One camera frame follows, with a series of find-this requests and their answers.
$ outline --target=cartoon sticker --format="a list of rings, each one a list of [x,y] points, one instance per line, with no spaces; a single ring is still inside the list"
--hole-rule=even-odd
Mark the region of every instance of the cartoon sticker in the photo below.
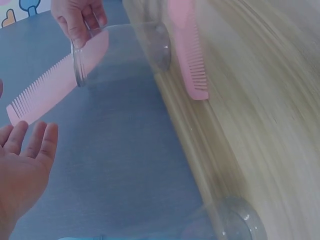
[[[6,18],[2,21],[1,23],[1,27],[6,27],[10,24],[14,24],[16,22],[16,16],[15,16],[15,12],[13,9],[8,9],[8,11],[6,11]]]
[[[50,10],[51,0],[0,0],[0,29]]]

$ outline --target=comb teeth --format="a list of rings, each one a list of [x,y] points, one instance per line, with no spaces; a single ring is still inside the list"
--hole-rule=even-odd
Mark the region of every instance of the comb teeth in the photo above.
[[[73,59],[69,54],[28,86],[7,106],[6,110],[11,124],[15,126],[20,121],[32,124],[76,86]]]
[[[174,23],[176,53],[188,94],[194,100],[206,100],[209,98],[208,79],[197,26],[195,2],[194,0],[169,1],[177,1],[181,5],[189,6],[189,11],[185,13],[187,16],[184,28],[179,27],[181,24],[175,23],[175,16],[171,16]],[[179,14],[179,9],[175,11],[169,9],[170,15],[173,15],[174,12]]]

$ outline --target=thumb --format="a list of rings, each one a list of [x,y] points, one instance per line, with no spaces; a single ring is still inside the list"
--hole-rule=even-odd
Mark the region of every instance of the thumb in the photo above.
[[[64,19],[74,46],[78,49],[82,48],[87,42],[88,30],[81,11],[79,9],[68,10],[64,15]]]

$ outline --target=fingers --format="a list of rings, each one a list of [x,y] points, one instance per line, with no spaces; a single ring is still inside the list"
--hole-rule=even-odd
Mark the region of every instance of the fingers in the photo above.
[[[58,144],[58,126],[54,123],[47,125],[41,148],[36,160],[41,161],[48,172],[50,172],[55,160]]]
[[[2,96],[3,91],[4,91],[4,83],[2,82],[2,79],[0,79],[0,98]]]
[[[92,11],[91,7],[88,5],[82,10],[82,16],[89,29],[97,29],[99,28],[99,23]]]
[[[6,143],[3,145],[3,149],[6,152],[19,155],[28,127],[25,121],[19,122],[11,131]]]
[[[45,135],[45,131],[47,128],[47,124],[43,121],[38,122],[31,134],[29,143],[25,149],[25,151],[21,154],[22,156],[29,157],[35,159],[40,151],[43,138]]]
[[[100,26],[106,25],[108,22],[107,15],[101,0],[94,1],[91,9],[98,20]]]
[[[67,31],[74,46],[82,48],[88,40],[88,29],[84,23],[82,12],[77,9],[70,9],[64,16],[67,22]]]
[[[60,16],[57,18],[57,23],[59,24],[61,30],[63,31],[64,35],[70,39],[70,36],[69,36],[69,31],[68,31],[68,24],[67,24],[67,21],[66,19],[63,17],[63,16]]]
[[[0,128],[0,145],[3,147],[7,142],[10,133],[14,127],[12,125],[3,126]]]

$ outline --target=palm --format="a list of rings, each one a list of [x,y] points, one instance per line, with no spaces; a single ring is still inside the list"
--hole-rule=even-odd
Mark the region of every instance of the palm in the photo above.
[[[38,123],[21,152],[28,124],[0,129],[0,206],[7,216],[20,218],[40,198],[55,158],[58,128]]]

